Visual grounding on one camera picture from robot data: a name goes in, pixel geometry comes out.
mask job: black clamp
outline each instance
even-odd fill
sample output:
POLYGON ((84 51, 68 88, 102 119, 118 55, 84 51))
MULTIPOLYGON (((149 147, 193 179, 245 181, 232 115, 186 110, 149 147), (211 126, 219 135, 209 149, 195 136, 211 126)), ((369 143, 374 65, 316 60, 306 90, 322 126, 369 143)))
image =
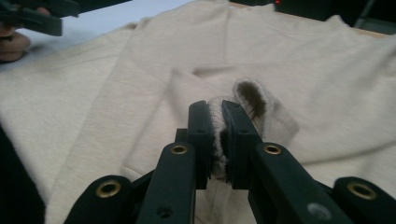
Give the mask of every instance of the black clamp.
POLYGON ((78 3, 71 0, 0 0, 0 21, 16 28, 26 28, 47 35, 61 36, 60 17, 74 16, 79 13, 78 3), (37 7, 45 7, 53 15, 37 12, 37 7))
MULTIPOLYGON (((376 185, 344 177, 333 189, 315 181, 282 146, 264 143, 241 105, 224 101, 227 180, 248 190, 257 223, 395 223, 396 201, 376 185)), ((156 169, 130 182, 102 177, 84 191, 65 223, 193 223, 195 190, 210 178, 213 128, 205 101, 190 106, 156 169)))

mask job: white cloth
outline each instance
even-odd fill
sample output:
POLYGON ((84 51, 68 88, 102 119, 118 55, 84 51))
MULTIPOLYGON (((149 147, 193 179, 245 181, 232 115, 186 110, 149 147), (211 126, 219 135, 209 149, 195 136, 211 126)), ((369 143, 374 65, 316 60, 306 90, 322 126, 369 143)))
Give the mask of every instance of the white cloth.
MULTIPOLYGON (((357 35, 338 17, 197 1, 3 73, 0 119, 47 223, 62 223, 94 179, 153 169, 186 127, 188 106, 232 95, 241 77, 265 85, 295 118, 288 149, 315 179, 360 176, 395 196, 395 50, 396 36, 357 35)), ((197 192, 196 223, 254 223, 246 193, 225 201, 225 188, 210 181, 197 192)))

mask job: wrinkled fabric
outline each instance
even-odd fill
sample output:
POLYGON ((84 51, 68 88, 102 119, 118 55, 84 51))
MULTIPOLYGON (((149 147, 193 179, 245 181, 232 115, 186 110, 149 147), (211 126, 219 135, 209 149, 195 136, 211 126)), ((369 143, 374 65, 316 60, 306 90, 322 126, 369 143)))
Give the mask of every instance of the wrinkled fabric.
MULTIPOLYGON (((62 223, 93 180, 154 169, 188 106, 233 96, 245 77, 298 124, 288 150, 316 180, 355 175, 395 196, 395 52, 395 36, 358 35, 339 17, 197 1, 1 74, 0 119, 47 223, 62 223)), ((214 178, 197 191, 195 221, 255 223, 247 193, 214 178)))

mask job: screw hole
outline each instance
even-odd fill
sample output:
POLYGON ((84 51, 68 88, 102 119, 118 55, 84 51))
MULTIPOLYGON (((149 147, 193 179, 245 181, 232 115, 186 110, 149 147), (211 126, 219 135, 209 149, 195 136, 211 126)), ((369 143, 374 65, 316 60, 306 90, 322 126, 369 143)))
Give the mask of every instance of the screw hole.
POLYGON ((170 216, 172 216, 172 213, 172 207, 168 204, 162 204, 157 208, 157 215, 160 218, 169 218, 170 216))
POLYGON ((310 203, 307 206, 308 212, 318 220, 330 220, 332 219, 332 213, 329 209, 319 203, 310 203))
POLYGON ((175 147, 172 147, 171 152, 172 152, 173 154, 178 154, 178 155, 180 155, 180 154, 186 153, 186 152, 187 152, 187 148, 186 148, 186 147, 183 147, 183 146, 175 146, 175 147))
POLYGON ((367 185, 352 182, 349 183, 346 187, 350 192, 365 200, 374 200, 376 198, 375 191, 373 191, 367 185))
POLYGON ((96 196, 109 198, 116 195, 121 189, 121 184, 116 180, 107 180, 96 189, 96 196))
POLYGON ((272 155, 277 155, 282 152, 282 150, 279 147, 275 147, 275 146, 266 146, 264 147, 264 151, 272 155))

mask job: finger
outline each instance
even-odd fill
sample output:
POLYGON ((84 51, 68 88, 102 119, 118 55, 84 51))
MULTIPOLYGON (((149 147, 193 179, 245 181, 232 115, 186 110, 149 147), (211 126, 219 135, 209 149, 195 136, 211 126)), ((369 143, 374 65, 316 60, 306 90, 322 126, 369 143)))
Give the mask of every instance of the finger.
POLYGON ((49 12, 46 8, 44 8, 44 7, 38 7, 36 10, 37 10, 39 13, 42 13, 42 14, 44 14, 44 15, 47 15, 47 16, 50 15, 50 12, 49 12))
POLYGON ((14 27, 0 22, 0 36, 10 36, 14 31, 14 27))
POLYGON ((23 56, 23 51, 0 52, 0 63, 15 62, 23 56))
POLYGON ((30 45, 30 40, 25 35, 15 32, 12 35, 12 40, 0 40, 1 52, 18 52, 24 51, 30 45))

